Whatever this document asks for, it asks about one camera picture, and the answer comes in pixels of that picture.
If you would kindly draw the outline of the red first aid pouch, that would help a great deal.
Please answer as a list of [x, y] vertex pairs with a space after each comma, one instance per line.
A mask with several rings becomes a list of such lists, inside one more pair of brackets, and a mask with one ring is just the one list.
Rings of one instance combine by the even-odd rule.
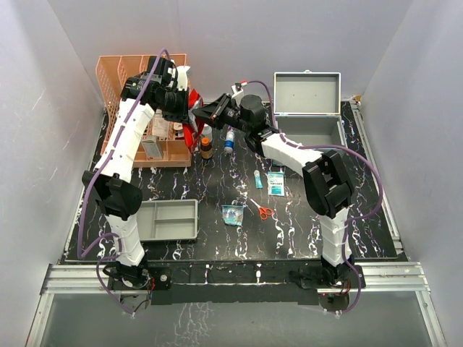
[[[196, 89], [192, 89], [190, 95], [194, 97], [196, 95], [200, 95]], [[188, 116], [189, 116], [189, 123], [183, 125], [183, 132], [184, 132], [184, 141], [188, 148], [188, 150], [192, 153], [198, 144], [200, 136], [202, 134], [204, 123], [202, 121], [197, 122], [195, 116], [189, 115], [189, 99], [188, 99]]]

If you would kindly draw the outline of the clear zip bag of wipes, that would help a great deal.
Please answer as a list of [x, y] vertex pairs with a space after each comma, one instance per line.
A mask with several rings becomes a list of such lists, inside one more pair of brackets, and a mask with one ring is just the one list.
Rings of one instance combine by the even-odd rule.
[[197, 108], [203, 107], [203, 98], [200, 95], [190, 95], [189, 98], [189, 115], [193, 116], [193, 111]]

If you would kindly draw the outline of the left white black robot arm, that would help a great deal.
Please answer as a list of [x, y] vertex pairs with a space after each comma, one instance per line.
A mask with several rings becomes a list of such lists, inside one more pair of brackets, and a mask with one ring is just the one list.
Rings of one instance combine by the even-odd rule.
[[148, 68], [125, 80], [116, 122], [101, 159], [85, 171], [82, 209], [94, 199], [115, 243], [109, 276], [133, 288], [150, 280], [137, 226], [143, 193], [132, 184], [132, 169], [145, 129], [157, 111], [169, 121], [189, 124], [190, 67], [178, 66], [167, 53], [150, 57]]

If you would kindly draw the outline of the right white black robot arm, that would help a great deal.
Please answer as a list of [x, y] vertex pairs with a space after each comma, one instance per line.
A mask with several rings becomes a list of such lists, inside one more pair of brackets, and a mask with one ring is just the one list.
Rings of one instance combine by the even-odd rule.
[[354, 187], [338, 152], [304, 149], [267, 120], [260, 97], [246, 95], [237, 104], [228, 94], [192, 110], [195, 118], [215, 129], [230, 126], [242, 131], [247, 146], [258, 155], [275, 160], [303, 178], [309, 206], [320, 216], [323, 237], [321, 275], [337, 287], [349, 276], [351, 255], [346, 221]]

